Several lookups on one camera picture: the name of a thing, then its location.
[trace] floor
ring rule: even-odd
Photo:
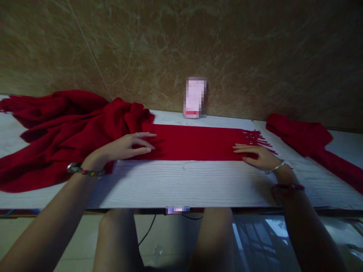
[[[139,241],[148,231],[153,217],[135,216]],[[101,218],[101,215],[83,216],[55,271],[92,270],[98,223]],[[0,220],[0,258],[32,220]],[[349,271],[363,271],[362,224],[331,218],[322,218],[322,221],[338,244]],[[144,264],[155,267],[169,266],[170,271],[184,271],[193,252],[199,227],[200,220],[190,220],[181,215],[157,215],[150,233],[140,245]],[[233,229],[236,238],[236,271],[300,271],[283,216],[235,215]]]

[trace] white wood grain surface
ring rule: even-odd
[[[156,124],[259,130],[254,122],[245,119],[217,116],[185,119],[181,113],[154,110],[152,113],[155,114]],[[25,130],[11,114],[0,114],[0,156],[27,145],[19,138]],[[275,145],[267,134],[264,135],[273,144],[272,149],[289,162],[289,153],[279,150],[284,150],[285,144]],[[307,187],[307,194],[314,206],[330,205],[325,199],[326,195],[320,195],[316,184],[313,186],[307,182],[300,171],[296,171],[296,174]],[[265,175],[237,161],[119,161],[112,175],[99,179],[88,207],[271,207],[275,204],[270,188],[275,181],[273,175]],[[0,192],[0,209],[44,208],[63,185],[17,194]],[[357,199],[363,207],[362,199]],[[353,206],[348,201],[338,207]]]
[[[335,176],[311,158],[302,157],[286,145],[278,136],[266,129],[266,122],[254,121],[261,133],[269,138],[275,148],[290,165],[309,183],[314,190],[328,202],[329,206],[344,209],[363,210],[363,196],[349,184]],[[326,149],[343,159],[363,167],[363,134],[329,131],[334,140]]]

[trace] wall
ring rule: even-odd
[[[207,114],[363,131],[359,2],[267,2],[4,2],[1,92],[182,111],[186,77],[205,76]]]

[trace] thigh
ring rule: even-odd
[[[189,271],[233,271],[233,228],[230,208],[206,208]]]
[[[93,271],[144,271],[132,209],[112,209],[101,219]]]

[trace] folded fabric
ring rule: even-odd
[[[267,120],[266,128],[301,155],[312,158],[363,194],[363,170],[325,150],[333,137],[321,123],[292,121],[273,113]]]
[[[239,161],[252,153],[234,153],[238,144],[271,146],[259,131],[236,128],[191,127],[179,125],[143,124],[143,130],[156,133],[147,139],[156,149],[133,159],[169,161]]]
[[[25,192],[69,179],[66,168],[82,162],[92,151],[126,134],[157,133],[148,138],[153,152],[131,159],[241,160],[251,154],[235,154],[235,143],[270,146],[259,131],[230,128],[152,124],[154,115],[142,104],[120,98],[104,98],[81,90],[60,91],[33,98],[11,96],[0,101],[2,111],[12,111],[29,128],[21,138],[27,147],[0,159],[0,190]],[[111,173],[112,163],[106,168]]]
[[[43,97],[38,98],[40,102],[18,96],[0,102],[0,108],[14,109],[17,119],[31,127],[21,135],[30,145],[0,159],[1,191],[25,192],[64,182],[70,177],[66,172],[69,163],[83,161],[92,151],[123,135],[140,132],[142,123],[154,119],[142,104],[120,98],[105,103],[104,98],[86,91],[58,93],[62,93],[61,99],[47,98],[47,103],[59,105],[54,112],[43,103]],[[106,172],[111,170],[112,163]]]

